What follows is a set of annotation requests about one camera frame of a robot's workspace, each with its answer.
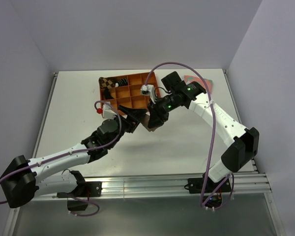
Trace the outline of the brown sock striped cuff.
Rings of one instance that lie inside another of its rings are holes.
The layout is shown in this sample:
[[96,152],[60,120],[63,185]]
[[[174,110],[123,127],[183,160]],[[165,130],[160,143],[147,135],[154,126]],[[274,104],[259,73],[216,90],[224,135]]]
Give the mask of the brown sock striped cuff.
[[154,132],[160,127],[159,120],[151,117],[149,114],[145,114],[140,123],[148,132]]

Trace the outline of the black white striped sock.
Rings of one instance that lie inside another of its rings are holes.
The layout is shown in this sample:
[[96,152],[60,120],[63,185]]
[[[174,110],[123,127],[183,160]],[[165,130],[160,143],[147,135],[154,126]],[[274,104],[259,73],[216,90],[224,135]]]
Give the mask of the black white striped sock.
[[123,86],[128,86],[128,79],[127,78],[121,78],[117,79],[115,83],[115,87],[123,87]]

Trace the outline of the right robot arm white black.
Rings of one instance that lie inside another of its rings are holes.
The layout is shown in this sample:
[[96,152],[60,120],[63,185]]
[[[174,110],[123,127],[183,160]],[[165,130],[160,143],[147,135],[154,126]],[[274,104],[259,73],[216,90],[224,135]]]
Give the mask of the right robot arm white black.
[[149,119],[147,129],[155,130],[169,118],[169,113],[178,107],[186,107],[199,115],[207,124],[215,128],[227,149],[221,159],[208,171],[203,179],[204,189],[212,192],[220,180],[240,170],[258,152],[259,132],[256,128],[247,128],[238,123],[214,101],[209,100],[206,89],[197,81],[186,83],[177,72],[162,80],[168,94],[157,97],[153,85],[142,85],[141,94],[150,97],[147,106]]

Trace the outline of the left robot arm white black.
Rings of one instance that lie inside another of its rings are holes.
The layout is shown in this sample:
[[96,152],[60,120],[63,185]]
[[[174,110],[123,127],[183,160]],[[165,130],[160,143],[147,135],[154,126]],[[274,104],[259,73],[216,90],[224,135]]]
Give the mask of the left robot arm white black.
[[97,161],[108,154],[125,133],[133,133],[145,116],[146,109],[119,105],[126,117],[106,119],[92,134],[66,150],[40,158],[15,157],[0,177],[0,186],[10,208],[21,207],[35,196],[70,193],[81,196],[86,182],[78,171],[60,177],[57,173],[78,165]]

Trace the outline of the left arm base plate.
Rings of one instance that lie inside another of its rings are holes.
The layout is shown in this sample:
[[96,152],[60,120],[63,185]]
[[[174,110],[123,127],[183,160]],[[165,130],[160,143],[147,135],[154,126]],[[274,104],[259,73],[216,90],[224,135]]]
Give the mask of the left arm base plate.
[[102,191],[102,182],[101,181],[88,181],[82,184],[78,184],[71,192],[58,192],[58,198],[66,198],[67,195],[73,197],[100,197]]

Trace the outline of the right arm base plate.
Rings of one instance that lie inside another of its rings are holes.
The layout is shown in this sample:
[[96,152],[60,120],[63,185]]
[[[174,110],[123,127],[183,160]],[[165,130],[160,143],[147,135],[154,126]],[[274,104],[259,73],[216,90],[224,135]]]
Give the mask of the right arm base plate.
[[[188,178],[187,179],[187,184],[184,185],[184,189],[188,190],[190,194],[198,194],[201,193],[202,187],[203,187],[203,182],[204,182],[204,176],[202,177],[193,177],[193,178]],[[205,188],[205,193],[211,193],[213,190],[222,182],[220,180],[217,183],[214,183],[210,178],[207,179],[206,182],[206,188]],[[222,193],[227,193],[231,191],[231,184],[229,180],[226,180],[226,182],[220,186],[218,191]]]

